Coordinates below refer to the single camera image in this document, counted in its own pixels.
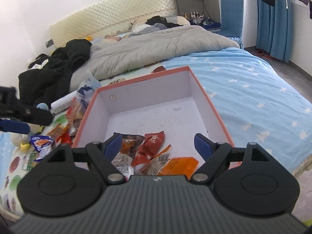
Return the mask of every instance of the open box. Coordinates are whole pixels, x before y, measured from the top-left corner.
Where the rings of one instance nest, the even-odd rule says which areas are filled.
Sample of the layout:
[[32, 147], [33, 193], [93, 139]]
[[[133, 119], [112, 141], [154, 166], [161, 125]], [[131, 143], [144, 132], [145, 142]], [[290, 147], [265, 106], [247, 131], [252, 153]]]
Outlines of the open box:
[[162, 149], [171, 144], [171, 157], [194, 157], [199, 166], [204, 160], [194, 148], [196, 133], [234, 146], [192, 70], [181, 67], [97, 89], [73, 147], [104, 142], [114, 132], [144, 135], [160, 131], [165, 132]]

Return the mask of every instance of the blue chair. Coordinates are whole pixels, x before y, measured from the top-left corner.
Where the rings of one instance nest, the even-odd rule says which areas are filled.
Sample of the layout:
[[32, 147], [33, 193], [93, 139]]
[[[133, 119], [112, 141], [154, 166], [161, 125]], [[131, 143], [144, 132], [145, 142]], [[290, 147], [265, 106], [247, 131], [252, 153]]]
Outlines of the blue chair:
[[244, 0], [221, 0], [221, 30], [216, 33], [237, 42], [241, 49]]

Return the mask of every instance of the floor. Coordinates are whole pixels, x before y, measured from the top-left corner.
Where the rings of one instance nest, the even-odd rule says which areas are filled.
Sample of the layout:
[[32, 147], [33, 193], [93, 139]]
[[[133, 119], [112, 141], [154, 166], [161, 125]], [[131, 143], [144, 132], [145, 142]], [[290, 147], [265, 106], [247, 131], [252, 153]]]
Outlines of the floor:
[[[251, 54], [255, 55], [256, 50], [254, 47], [246, 48]], [[294, 69], [286, 62], [269, 59], [263, 57], [275, 72], [294, 87], [304, 98], [312, 103], [312, 82], [307, 79], [303, 74]], [[301, 221], [312, 219], [312, 170], [304, 172], [299, 178], [300, 196], [294, 207], [292, 214]]]
[[[256, 54], [255, 47], [245, 48], [245, 50], [253, 55]], [[284, 61], [280, 61], [274, 58], [269, 59], [265, 58], [264, 56], [262, 59], [267, 61], [282, 79], [284, 79], [305, 99], [312, 103], [312, 82], [309, 79], [307, 79], [300, 72]]]

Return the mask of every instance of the gray comforter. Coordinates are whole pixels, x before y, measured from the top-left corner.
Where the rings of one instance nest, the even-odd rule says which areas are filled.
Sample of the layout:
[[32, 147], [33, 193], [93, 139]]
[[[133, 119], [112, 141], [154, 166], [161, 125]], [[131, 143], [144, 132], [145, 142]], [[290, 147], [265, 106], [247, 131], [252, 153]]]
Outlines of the gray comforter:
[[200, 26], [181, 26], [123, 39], [117, 43], [94, 43], [91, 58], [71, 78], [70, 91], [77, 90], [90, 71], [106, 79], [162, 60], [239, 45]]

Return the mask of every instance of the tufted headboard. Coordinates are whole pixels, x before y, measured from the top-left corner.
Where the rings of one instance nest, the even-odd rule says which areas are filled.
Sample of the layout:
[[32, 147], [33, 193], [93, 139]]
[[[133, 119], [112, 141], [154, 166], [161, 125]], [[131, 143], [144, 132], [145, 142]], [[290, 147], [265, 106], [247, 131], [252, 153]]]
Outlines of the tufted headboard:
[[106, 0], [78, 11], [49, 27], [57, 47], [73, 39], [115, 36], [138, 18], [177, 15], [176, 0]]

